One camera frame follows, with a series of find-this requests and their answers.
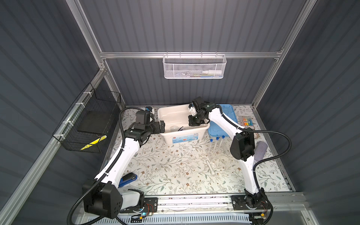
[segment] beige plastic bin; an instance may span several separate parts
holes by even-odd
[[[210,123],[200,126],[189,126],[189,104],[163,107],[158,109],[158,120],[165,122],[165,133],[162,133],[167,145],[187,141],[201,140]]]

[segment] white mesh basket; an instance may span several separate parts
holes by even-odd
[[[215,57],[164,55],[164,77],[166,79],[221,79],[226,66],[225,55]]]

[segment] black wire basket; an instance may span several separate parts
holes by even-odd
[[[81,103],[76,103],[77,109],[67,121],[64,116],[55,132],[63,123],[65,128],[61,134],[54,132],[53,137],[66,150],[106,152],[118,123],[120,103],[120,93],[93,88]]]

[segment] blue label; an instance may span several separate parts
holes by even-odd
[[[172,143],[180,143],[180,142],[185,142],[185,141],[193,141],[193,140],[197,140],[199,136],[199,133],[194,133],[194,134],[185,134],[183,136],[178,136],[178,137],[172,137]]]

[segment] leaf pattern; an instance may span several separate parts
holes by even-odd
[[[254,128],[259,130],[257,121],[249,105],[233,106],[236,116],[251,116]],[[123,127],[127,129],[135,121],[137,110],[124,113]],[[121,143],[121,133],[116,138],[111,156]],[[265,141],[263,134],[255,137],[255,143]],[[206,194],[244,192],[244,178],[239,163],[229,152],[231,140],[225,138],[220,149],[211,151],[211,166],[215,175],[211,175],[206,163],[209,160],[205,150],[209,148],[210,138],[206,132],[202,140],[183,142],[168,146],[161,135],[152,135],[133,156],[125,174],[134,172],[138,179],[119,188],[144,191],[146,195],[162,194]],[[269,149],[265,158],[272,156]],[[259,184],[267,192],[289,191],[277,163],[267,161],[256,168]]]

